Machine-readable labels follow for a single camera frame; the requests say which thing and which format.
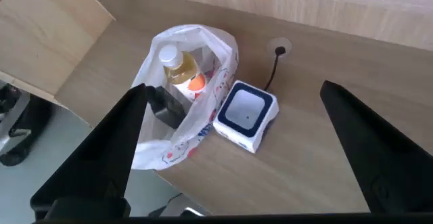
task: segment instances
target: wooden shelf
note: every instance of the wooden shelf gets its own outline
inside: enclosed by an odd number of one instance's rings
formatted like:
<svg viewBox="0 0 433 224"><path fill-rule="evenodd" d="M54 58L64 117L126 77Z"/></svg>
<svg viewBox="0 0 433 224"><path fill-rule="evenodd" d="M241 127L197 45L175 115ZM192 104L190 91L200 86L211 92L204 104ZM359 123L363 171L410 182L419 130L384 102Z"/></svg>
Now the wooden shelf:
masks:
<svg viewBox="0 0 433 224"><path fill-rule="evenodd" d="M433 50L433 0L190 0Z"/></svg>
<svg viewBox="0 0 433 224"><path fill-rule="evenodd" d="M127 91L152 37L179 24L230 32L240 48L237 79L262 87L268 40L287 37L271 93L280 113L257 154L211 133L184 162L158 172L216 215L367 212L319 89L352 91L433 153L433 52L184 0L136 0L111 23L55 98L96 125Z"/></svg>

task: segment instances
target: plastic bottle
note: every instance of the plastic bottle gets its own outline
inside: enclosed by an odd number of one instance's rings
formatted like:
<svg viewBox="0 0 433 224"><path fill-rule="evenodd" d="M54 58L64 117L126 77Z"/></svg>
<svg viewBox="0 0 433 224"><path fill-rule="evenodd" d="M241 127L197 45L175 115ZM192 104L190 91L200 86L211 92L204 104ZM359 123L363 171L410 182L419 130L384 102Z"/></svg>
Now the plastic bottle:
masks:
<svg viewBox="0 0 433 224"><path fill-rule="evenodd" d="M159 53L168 82L187 99L193 101L206 87L206 77L200 71L193 56L175 45L164 46Z"/></svg>

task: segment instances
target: wooden desk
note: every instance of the wooden desk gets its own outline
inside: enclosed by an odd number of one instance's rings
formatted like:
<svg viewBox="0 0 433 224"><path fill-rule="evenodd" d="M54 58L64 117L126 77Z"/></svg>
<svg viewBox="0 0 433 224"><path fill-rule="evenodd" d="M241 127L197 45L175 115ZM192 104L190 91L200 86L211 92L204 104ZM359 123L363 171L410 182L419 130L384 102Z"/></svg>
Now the wooden desk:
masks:
<svg viewBox="0 0 433 224"><path fill-rule="evenodd" d="M287 37L271 92L280 113L257 154L211 133L161 177L215 215L365 212L361 194L319 98L340 83L433 152L433 53L182 0L138 0L111 23L56 99L96 125L130 87L152 37L178 24L230 32L240 47L237 78L263 87L273 58L267 41Z"/></svg>

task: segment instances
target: black object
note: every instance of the black object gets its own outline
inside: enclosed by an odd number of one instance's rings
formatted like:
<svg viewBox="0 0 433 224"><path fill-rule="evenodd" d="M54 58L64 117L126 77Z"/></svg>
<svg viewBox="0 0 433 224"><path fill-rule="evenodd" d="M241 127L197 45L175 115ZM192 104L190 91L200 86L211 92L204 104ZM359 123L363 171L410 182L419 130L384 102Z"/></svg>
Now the black object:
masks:
<svg viewBox="0 0 433 224"><path fill-rule="evenodd" d="M36 220L118 219L147 105L145 85L130 89L30 200Z"/></svg>
<svg viewBox="0 0 433 224"><path fill-rule="evenodd" d="M129 210L123 195L147 103L145 92L144 85L128 91L32 197L37 220L46 219L38 223L433 222L433 214L428 212L432 157L346 89L328 81L322 86L321 98L373 215L120 219Z"/></svg>
<svg viewBox="0 0 433 224"><path fill-rule="evenodd" d="M4 166L16 166L23 162L30 154L35 140L45 129L51 118L53 107L51 102L34 95L30 95L30 101L18 121L9 131L9 136L14 137L21 129L30 129L31 134L17 146L0 156L0 162Z"/></svg>
<svg viewBox="0 0 433 224"><path fill-rule="evenodd" d="M320 91L370 211L433 211L433 158L340 85Z"/></svg>
<svg viewBox="0 0 433 224"><path fill-rule="evenodd" d="M28 102L19 104L18 100L23 96L28 97ZM27 158L35 140L47 125L51 111L51 102L27 92L21 92L10 84L4 84L1 87L0 127L2 130L0 130L0 138L6 140L6 144L14 145L13 148L0 155L2 165L16 166Z"/></svg>
<svg viewBox="0 0 433 224"><path fill-rule="evenodd" d="M186 117L182 105L163 87L147 86L147 100L156 118L168 126L177 129Z"/></svg>
<svg viewBox="0 0 433 224"><path fill-rule="evenodd" d="M269 79L268 83L266 84L265 88L263 89L264 91L267 91L269 89L269 86L271 86L273 77L275 76L275 71L277 71L278 59L285 52L286 52L286 49L284 47L277 47L277 49L275 49L275 61L273 63L271 78Z"/></svg>

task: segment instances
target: bottle cap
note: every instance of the bottle cap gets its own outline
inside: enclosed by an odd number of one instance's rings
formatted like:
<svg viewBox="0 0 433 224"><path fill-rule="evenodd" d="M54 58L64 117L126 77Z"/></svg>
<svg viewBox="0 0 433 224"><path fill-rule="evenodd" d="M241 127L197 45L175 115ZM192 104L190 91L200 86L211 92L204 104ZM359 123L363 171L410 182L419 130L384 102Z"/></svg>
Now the bottle cap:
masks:
<svg viewBox="0 0 433 224"><path fill-rule="evenodd" d="M158 55L163 66L177 68L182 64L183 53L175 45L164 46Z"/></svg>

